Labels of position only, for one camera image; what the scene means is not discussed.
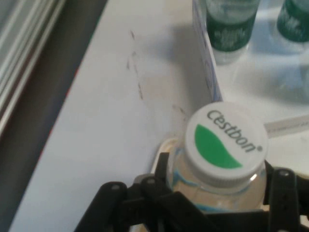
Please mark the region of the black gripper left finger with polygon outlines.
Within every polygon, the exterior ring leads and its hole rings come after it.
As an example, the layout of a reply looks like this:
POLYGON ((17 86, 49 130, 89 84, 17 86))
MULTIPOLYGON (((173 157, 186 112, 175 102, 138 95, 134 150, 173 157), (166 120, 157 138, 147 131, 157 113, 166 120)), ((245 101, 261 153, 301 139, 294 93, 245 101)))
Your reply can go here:
POLYGON ((166 185, 169 153, 161 153, 154 174, 127 187, 103 184, 78 223, 77 232, 127 232, 143 225, 149 232, 206 232, 208 219, 179 192, 166 185))

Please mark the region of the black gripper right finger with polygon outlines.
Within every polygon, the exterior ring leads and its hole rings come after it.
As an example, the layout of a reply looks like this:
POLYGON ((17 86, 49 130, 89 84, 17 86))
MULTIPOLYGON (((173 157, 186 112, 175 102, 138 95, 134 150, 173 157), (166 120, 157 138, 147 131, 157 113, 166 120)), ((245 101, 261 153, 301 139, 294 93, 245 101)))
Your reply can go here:
POLYGON ((265 162, 267 185, 263 200, 264 212, 257 232, 307 232, 301 216, 309 217, 309 180, 293 170, 273 167, 265 162))

